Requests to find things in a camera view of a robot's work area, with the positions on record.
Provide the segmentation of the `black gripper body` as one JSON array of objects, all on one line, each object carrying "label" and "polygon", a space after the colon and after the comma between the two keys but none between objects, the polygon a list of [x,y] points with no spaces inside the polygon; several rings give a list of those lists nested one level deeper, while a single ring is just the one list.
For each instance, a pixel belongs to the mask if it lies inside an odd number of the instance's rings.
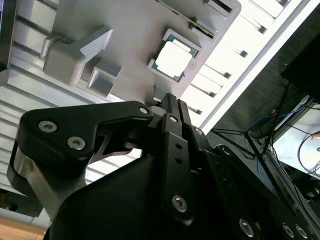
[{"label": "black gripper body", "polygon": [[137,159],[76,191],[60,206],[48,240],[237,240],[238,217],[187,157]]}]

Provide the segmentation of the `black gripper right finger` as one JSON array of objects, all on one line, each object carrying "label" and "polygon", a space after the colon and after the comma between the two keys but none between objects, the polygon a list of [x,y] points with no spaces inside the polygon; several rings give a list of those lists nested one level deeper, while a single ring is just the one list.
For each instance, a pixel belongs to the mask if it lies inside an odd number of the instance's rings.
[{"label": "black gripper right finger", "polygon": [[226,218],[227,232],[224,240],[314,240],[316,223],[304,208],[303,202],[296,206],[299,217],[293,210],[287,194],[288,186],[269,170],[264,158],[262,164],[272,189],[269,189],[246,165],[225,145],[212,148],[205,134],[191,124],[188,107],[177,101],[183,134],[190,144],[191,155],[197,160],[192,164],[201,168],[203,175],[214,184],[216,195],[222,204],[222,215]]}]

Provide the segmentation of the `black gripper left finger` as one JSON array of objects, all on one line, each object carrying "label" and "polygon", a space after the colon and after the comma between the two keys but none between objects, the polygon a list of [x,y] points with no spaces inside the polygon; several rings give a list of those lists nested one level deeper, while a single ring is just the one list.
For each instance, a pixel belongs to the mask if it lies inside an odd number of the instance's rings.
[{"label": "black gripper left finger", "polygon": [[151,107],[126,101],[26,112],[7,176],[55,218],[73,193],[146,157],[188,158],[190,166],[178,99],[170,93]]}]

